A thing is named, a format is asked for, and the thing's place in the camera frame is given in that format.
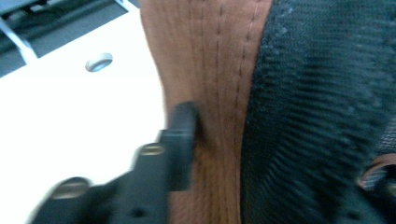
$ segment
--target black mesh fabric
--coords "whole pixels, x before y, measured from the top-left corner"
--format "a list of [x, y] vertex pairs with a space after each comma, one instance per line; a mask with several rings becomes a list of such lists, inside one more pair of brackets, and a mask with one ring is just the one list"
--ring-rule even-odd
[[338, 219], [396, 115], [395, 54], [395, 1], [274, 0], [247, 109], [243, 223]]

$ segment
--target metal bar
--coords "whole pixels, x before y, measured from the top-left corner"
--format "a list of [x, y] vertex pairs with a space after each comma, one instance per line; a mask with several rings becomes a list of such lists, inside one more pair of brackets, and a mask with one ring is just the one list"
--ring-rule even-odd
[[7, 23], [0, 18], [0, 30], [17, 46], [20, 54], [26, 64], [37, 60], [37, 56], [27, 40], [20, 38], [15, 32], [8, 27]]
[[136, 10], [136, 6], [134, 6], [134, 4], [130, 3], [128, 0], [114, 0], [114, 1], [116, 1], [116, 3], [118, 3], [127, 11]]

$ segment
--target white surface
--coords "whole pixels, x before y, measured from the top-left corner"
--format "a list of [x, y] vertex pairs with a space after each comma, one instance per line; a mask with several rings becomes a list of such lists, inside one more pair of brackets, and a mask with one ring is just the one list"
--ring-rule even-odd
[[[87, 72], [102, 52], [113, 63]], [[163, 124], [138, 10], [0, 78], [0, 223], [26, 222], [66, 178], [102, 184], [128, 171]]]

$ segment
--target mesh padding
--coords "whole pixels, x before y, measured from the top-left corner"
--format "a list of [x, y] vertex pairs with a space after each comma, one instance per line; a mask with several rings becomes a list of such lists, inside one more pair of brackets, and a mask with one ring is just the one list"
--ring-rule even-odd
[[247, 110], [243, 223], [336, 220], [396, 114], [395, 56], [395, 1], [274, 1]]

